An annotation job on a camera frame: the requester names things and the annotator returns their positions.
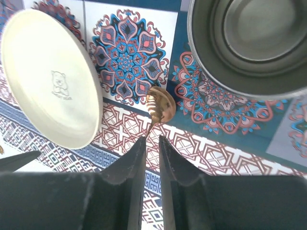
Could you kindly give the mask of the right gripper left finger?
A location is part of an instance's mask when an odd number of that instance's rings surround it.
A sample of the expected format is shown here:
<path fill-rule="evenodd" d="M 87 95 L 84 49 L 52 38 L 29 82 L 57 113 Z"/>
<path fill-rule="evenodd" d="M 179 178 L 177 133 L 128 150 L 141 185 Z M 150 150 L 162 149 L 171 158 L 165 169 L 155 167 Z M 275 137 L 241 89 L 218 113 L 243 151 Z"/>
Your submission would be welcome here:
<path fill-rule="evenodd" d="M 0 172 L 3 230 L 139 230 L 146 138 L 101 172 Z"/>

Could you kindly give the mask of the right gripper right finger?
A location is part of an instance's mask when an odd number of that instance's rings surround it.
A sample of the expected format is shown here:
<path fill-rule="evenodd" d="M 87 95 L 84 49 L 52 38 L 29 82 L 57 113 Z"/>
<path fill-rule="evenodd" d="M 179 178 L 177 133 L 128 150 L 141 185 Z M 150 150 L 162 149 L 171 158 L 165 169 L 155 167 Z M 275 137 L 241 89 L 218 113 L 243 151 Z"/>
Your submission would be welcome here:
<path fill-rule="evenodd" d="M 166 230 L 304 230 L 307 181 L 292 175 L 211 176 L 159 138 Z"/>

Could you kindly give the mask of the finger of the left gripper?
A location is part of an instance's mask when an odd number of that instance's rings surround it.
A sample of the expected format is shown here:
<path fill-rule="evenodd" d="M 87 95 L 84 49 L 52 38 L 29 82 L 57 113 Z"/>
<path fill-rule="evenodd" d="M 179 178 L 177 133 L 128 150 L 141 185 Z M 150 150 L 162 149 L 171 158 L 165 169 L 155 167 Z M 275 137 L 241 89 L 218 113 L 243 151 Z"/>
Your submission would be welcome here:
<path fill-rule="evenodd" d="M 40 151 L 29 151 L 0 159 L 1 172 L 14 172 L 41 155 Z"/>

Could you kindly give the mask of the cream plate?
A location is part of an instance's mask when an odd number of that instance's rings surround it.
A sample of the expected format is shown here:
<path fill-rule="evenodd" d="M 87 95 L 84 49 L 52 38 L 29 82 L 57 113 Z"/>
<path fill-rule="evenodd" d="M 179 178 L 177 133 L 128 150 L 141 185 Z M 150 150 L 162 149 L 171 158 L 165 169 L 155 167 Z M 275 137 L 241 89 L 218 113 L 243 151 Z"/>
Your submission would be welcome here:
<path fill-rule="evenodd" d="M 92 142 L 103 93 L 88 53 L 67 27 L 39 10 L 18 11 L 4 26 L 1 60 L 14 98 L 41 134 L 68 149 Z"/>

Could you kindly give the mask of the copper spoon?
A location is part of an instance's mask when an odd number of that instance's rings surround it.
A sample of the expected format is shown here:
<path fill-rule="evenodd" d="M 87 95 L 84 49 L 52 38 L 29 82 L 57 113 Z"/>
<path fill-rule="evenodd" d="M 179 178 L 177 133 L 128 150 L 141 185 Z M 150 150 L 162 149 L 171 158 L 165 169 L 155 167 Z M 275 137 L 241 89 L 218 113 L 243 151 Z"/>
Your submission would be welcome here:
<path fill-rule="evenodd" d="M 151 124 L 145 136 L 148 138 L 156 124 L 167 123 L 175 116 L 176 102 L 167 90 L 158 86 L 148 90 L 145 102 L 151 117 Z"/>

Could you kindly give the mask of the patterned cloth placemat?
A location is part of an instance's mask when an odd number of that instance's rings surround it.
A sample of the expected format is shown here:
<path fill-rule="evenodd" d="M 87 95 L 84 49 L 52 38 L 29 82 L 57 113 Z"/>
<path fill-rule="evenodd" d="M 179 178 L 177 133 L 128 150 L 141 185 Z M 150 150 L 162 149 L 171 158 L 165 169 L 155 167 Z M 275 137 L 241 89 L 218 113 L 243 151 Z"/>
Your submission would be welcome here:
<path fill-rule="evenodd" d="M 187 38 L 187 0 L 3 0 L 0 24 L 14 13 L 38 9 L 66 25 L 90 54 L 97 30 L 132 18 L 151 33 L 161 70 L 155 82 L 173 94 L 175 118 L 154 128 L 147 142 L 143 229 L 163 229 L 158 137 L 210 175 L 307 175 L 307 99 L 255 101 L 237 97 L 203 75 Z M 122 80 L 103 86 L 102 129 L 81 150 L 62 148 L 41 135 L 0 76 L 0 144 L 3 157 L 41 151 L 24 171 L 93 172 L 109 166 L 145 134 L 150 119 L 141 98 L 125 93 Z"/>

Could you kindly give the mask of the metal cup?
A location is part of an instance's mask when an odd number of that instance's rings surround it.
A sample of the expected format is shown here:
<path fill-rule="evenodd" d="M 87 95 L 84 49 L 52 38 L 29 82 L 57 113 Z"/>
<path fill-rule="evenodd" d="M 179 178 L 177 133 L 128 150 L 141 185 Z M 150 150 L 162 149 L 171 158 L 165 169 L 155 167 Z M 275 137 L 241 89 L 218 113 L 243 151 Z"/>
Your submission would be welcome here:
<path fill-rule="evenodd" d="M 190 49 L 217 85 L 252 99 L 307 92 L 304 0 L 193 0 Z"/>

